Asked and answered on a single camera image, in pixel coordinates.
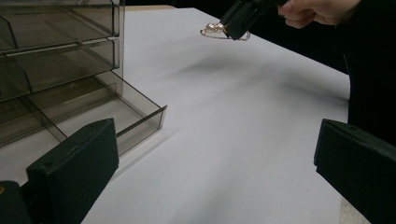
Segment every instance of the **white tabletop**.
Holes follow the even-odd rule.
[[[255,35],[200,36],[217,21],[126,12],[124,77],[168,110],[84,223],[339,223],[341,196],[313,159],[321,120],[347,120],[347,75]]]

